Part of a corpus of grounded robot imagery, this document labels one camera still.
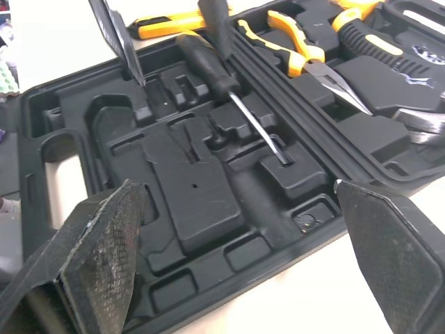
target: plastic compartment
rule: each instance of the plastic compartment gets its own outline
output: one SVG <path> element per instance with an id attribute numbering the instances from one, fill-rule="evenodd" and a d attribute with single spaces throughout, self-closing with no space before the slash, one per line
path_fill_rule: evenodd
<path id="1" fill-rule="evenodd" d="M 344 174 L 235 64 L 229 70 L 242 83 L 242 100 L 290 166 L 280 164 L 234 104 L 212 100 L 174 40 L 142 50 L 140 60 L 145 90 L 110 62 L 22 96 L 22 188 L 32 194 L 22 207 L 28 239 L 39 229 L 55 232 L 40 166 L 70 154 L 65 142 L 81 156 L 90 195 L 127 178 L 145 184 L 154 206 L 140 228 L 124 332 L 158 333 L 339 237 L 344 222 L 332 185 Z M 25 154 L 35 148 L 43 153 Z"/>
<path id="2" fill-rule="evenodd" d="M 440 14 L 434 12 L 441 13 L 437 8 L 440 5 L 437 3 L 424 5 L 424 2 L 429 1 L 380 4 L 366 23 L 382 34 L 391 34 L 399 43 L 413 47 L 425 46 L 424 37 L 427 35 L 428 46 L 431 45 L 430 51 L 437 55 L 445 54 L 444 37 L 441 34 L 403 15 L 404 10 L 417 10 L 426 17 L 437 19 Z M 330 2 L 276 1 L 241 13 L 235 18 L 234 24 L 236 26 L 239 18 L 245 19 L 251 29 L 262 38 L 295 50 L 292 41 L 284 32 L 268 27 L 266 20 L 268 10 L 277 10 L 296 19 L 307 37 L 325 50 L 327 64 L 336 68 L 350 83 L 356 83 L 359 95 L 362 94 L 362 98 L 371 105 L 371 110 L 382 115 L 370 118 L 344 106 L 335 100 L 332 92 L 320 85 L 310 74 L 292 79 L 280 75 L 280 80 L 288 81 L 290 84 L 282 84 L 289 90 L 289 94 L 292 90 L 296 90 L 296 94 L 313 104 L 313 112 L 318 114 L 312 114 L 313 119 L 330 133 L 334 141 L 349 153 L 356 152 L 358 154 L 356 158 L 363 167 L 368 163 L 377 167 L 377 173 L 376 170 L 371 172 L 376 177 L 374 182 L 411 193 L 415 188 L 445 174 L 443 147 L 413 144 L 402 124 L 383 117 L 394 112 L 394 107 L 390 109 L 390 106 L 416 106 L 424 109 L 443 106 L 440 93 L 442 88 L 445 88 L 445 83 L 432 79 L 434 89 L 409 84 L 404 82 L 401 75 L 391 71 L 389 67 L 386 69 L 386 66 L 382 66 L 374 59 L 370 62 L 370 59 L 362 56 L 350 60 L 330 26 L 341 9 Z M 269 51 L 261 47 L 253 49 L 264 60 L 263 63 L 283 72 L 283 64 Z"/>
<path id="3" fill-rule="evenodd" d="M 288 45 L 267 29 L 268 9 L 308 24 L 315 17 L 329 23 L 339 12 L 321 0 L 276 1 L 239 16 L 265 38 Z M 277 59 L 235 34 L 229 70 L 290 166 L 280 165 L 232 103 L 212 100 L 174 40 L 139 52 L 145 89 L 111 61 L 20 97 L 23 234 L 24 240 L 40 236 L 25 243 L 25 258 L 54 233 L 44 162 L 65 156 L 63 140 L 80 156 L 88 195 L 127 178 L 146 185 L 154 206 L 140 229 L 125 333 L 179 328 L 340 237 L 345 225 L 332 189 L 337 178 L 409 193 L 443 172 L 439 151 L 439 160 L 422 163 L 404 135 L 360 147 L 344 134 L 359 127 L 346 124 L 353 111 L 337 105 L 311 76 L 287 78 Z M 329 64 L 340 64 L 338 44 L 323 43 Z M 408 173 L 406 166 L 417 167 Z"/>

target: yellow and black handle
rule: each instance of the yellow and black handle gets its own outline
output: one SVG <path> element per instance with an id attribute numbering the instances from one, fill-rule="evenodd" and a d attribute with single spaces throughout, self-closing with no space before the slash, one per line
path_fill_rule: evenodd
<path id="1" fill-rule="evenodd" d="M 335 18 L 332 28 L 339 34 L 342 46 L 351 56 L 372 56 L 396 71 L 410 77 L 429 77 L 431 63 L 404 52 L 394 41 L 379 37 L 363 21 L 360 8 L 349 8 Z"/>
<path id="2" fill-rule="evenodd" d="M 306 65 L 306 58 L 298 52 L 281 47 L 259 37 L 250 29 L 249 24 L 244 19 L 238 21 L 238 30 L 252 45 L 267 49 L 279 58 L 281 62 L 283 62 L 286 68 L 286 74 L 289 77 L 297 77 L 303 71 Z"/>
<path id="3" fill-rule="evenodd" d="M 206 22 L 200 10 L 168 16 L 142 17 L 130 24 L 127 29 L 135 40 L 172 35 L 184 31 L 204 28 Z"/>
<path id="4" fill-rule="evenodd" d="M 325 52 L 323 49 L 310 43 L 298 23 L 291 17 L 275 12 L 274 10 L 269 10 L 268 25 L 270 28 L 285 32 L 292 39 L 298 52 L 281 47 L 259 37 L 250 29 L 249 24 L 244 19 L 238 21 L 238 30 L 254 46 L 267 49 L 278 57 L 284 63 L 286 73 L 289 77 L 301 75 L 307 61 L 325 61 Z"/>
<path id="5" fill-rule="evenodd" d="M 267 22 L 270 28 L 285 32 L 292 39 L 298 53 L 302 54 L 307 61 L 325 62 L 325 51 L 308 41 L 305 32 L 292 17 L 269 10 Z"/>

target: pliers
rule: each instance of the pliers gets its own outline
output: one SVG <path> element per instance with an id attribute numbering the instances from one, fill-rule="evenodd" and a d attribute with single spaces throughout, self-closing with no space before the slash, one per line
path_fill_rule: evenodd
<path id="1" fill-rule="evenodd" d="M 340 74 L 325 64 L 324 50 L 313 45 L 306 39 L 306 35 L 297 21 L 282 13 L 269 10 L 268 25 L 270 28 L 285 32 L 292 39 L 298 52 L 260 38 L 250 29 L 249 24 L 243 19 L 238 21 L 238 30 L 254 46 L 269 50 L 284 62 L 286 73 L 289 77 L 297 77 L 303 72 L 308 72 L 343 101 L 372 116 L 371 111 Z"/>

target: screwdriver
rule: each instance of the screwdriver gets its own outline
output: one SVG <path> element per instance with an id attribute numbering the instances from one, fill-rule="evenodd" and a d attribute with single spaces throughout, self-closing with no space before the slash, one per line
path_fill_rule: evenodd
<path id="1" fill-rule="evenodd" d="M 231 99 L 243 112 L 250 124 L 259 132 L 272 152 L 277 156 L 278 160 L 283 165 L 289 164 L 283 151 L 276 146 L 266 130 L 259 124 L 258 120 L 252 115 L 238 95 L 236 95 L 235 92 L 240 88 L 240 84 L 226 71 L 216 50 L 211 44 L 193 31 L 184 32 L 177 37 L 176 41 L 184 53 L 187 65 L 204 80 L 213 93 L 215 100 L 225 102 Z"/>

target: yellow utility knife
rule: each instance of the yellow utility knife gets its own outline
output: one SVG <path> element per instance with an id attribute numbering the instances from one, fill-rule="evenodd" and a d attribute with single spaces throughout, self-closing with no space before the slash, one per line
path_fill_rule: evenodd
<path id="1" fill-rule="evenodd" d="M 130 24 L 127 29 L 130 36 L 136 40 L 182 33 L 188 30 L 204 28 L 206 22 L 199 10 L 193 12 L 179 13 L 168 16 L 142 17 Z"/>

